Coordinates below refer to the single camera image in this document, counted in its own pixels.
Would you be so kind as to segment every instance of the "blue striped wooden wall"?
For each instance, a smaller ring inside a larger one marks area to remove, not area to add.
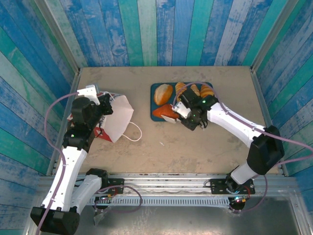
[[[283,0],[45,0],[79,67],[250,66]]]
[[[313,1],[299,0],[257,70],[272,122],[283,137],[313,146]],[[285,159],[310,154],[284,143]],[[287,164],[313,213],[313,159]]]
[[[44,138],[45,112],[69,93],[73,78],[34,0],[0,0],[0,235],[22,234],[53,152]],[[53,142],[65,105],[48,120]]]

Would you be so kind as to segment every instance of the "pastry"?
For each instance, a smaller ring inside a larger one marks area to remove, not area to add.
[[[185,85],[186,85],[186,84],[184,84],[183,82],[178,82],[178,83],[175,85],[176,94],[177,94]],[[180,96],[185,90],[187,90],[186,87],[177,95],[177,98],[176,98],[177,102],[180,102],[179,96]]]
[[[207,97],[208,95],[214,95],[214,92],[213,92],[212,89],[209,88],[208,86],[202,85],[202,86],[201,86],[201,90],[200,90],[200,96],[201,96],[202,98],[205,98],[205,97]]]
[[[163,105],[171,98],[173,87],[168,84],[162,84],[155,90],[154,101],[157,105]]]
[[[179,115],[172,110],[172,106],[170,104],[164,104],[163,106],[152,111],[152,115],[158,118],[163,118],[161,115],[177,119]]]
[[[194,93],[196,93],[197,96],[200,96],[199,89],[197,88],[195,84],[191,85],[191,89],[194,91]]]

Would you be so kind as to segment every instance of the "blue tray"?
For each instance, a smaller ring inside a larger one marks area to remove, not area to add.
[[[159,117],[156,117],[156,116],[153,116],[152,115],[152,112],[153,110],[161,107],[162,105],[156,105],[155,101],[154,101],[154,95],[155,95],[155,90],[162,84],[168,84],[168,85],[171,85],[173,87],[173,93],[172,93],[172,96],[171,98],[169,99],[169,101],[167,102],[167,104],[173,104],[173,100],[174,100],[174,97],[176,95],[176,92],[175,92],[175,85],[177,84],[177,82],[162,82],[162,83],[154,83],[151,85],[151,92],[150,92],[150,117],[153,121],[165,121],[164,119],[162,118],[159,118]],[[209,82],[206,82],[209,86],[213,87],[211,83]],[[201,89],[201,84],[196,84],[199,91]]]

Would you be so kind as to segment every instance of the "table surface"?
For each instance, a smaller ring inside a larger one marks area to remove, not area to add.
[[[248,148],[210,123],[190,131],[181,124],[150,118],[150,86],[157,82],[210,82],[222,101],[243,117],[264,125],[248,67],[100,67],[83,68],[78,88],[97,83],[101,91],[124,94],[134,109],[132,122],[142,139],[116,143],[95,139],[80,172],[101,168],[112,173],[229,173],[245,162]],[[125,135],[137,139],[129,125]]]

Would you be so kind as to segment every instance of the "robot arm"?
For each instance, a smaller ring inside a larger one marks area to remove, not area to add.
[[[59,167],[52,186],[43,200],[41,207],[33,207],[31,218],[38,225],[49,202],[53,203],[41,227],[41,231],[54,234],[72,235],[75,233],[80,213],[92,195],[101,188],[108,186],[107,172],[100,169],[90,169],[86,178],[73,193],[79,169],[84,162],[92,141],[95,138],[94,128],[103,115],[113,113],[110,105],[110,95],[97,97],[99,93],[95,85],[78,90],[79,97],[74,100],[71,113],[71,126],[64,135],[63,154],[66,160],[65,174],[59,190],[52,194],[61,178],[62,167]]]
[[[190,88],[184,91],[179,99],[180,102],[173,107],[173,110],[180,115],[181,123],[188,129],[194,130],[199,125],[206,128],[210,121],[237,136],[249,147],[247,161],[228,174],[227,191],[234,193],[249,179],[257,175],[265,175],[284,156],[283,144],[280,140],[254,131],[234,119],[229,113],[255,128],[280,136],[276,127],[265,128],[243,118],[229,108],[225,111],[214,96],[201,98]]]

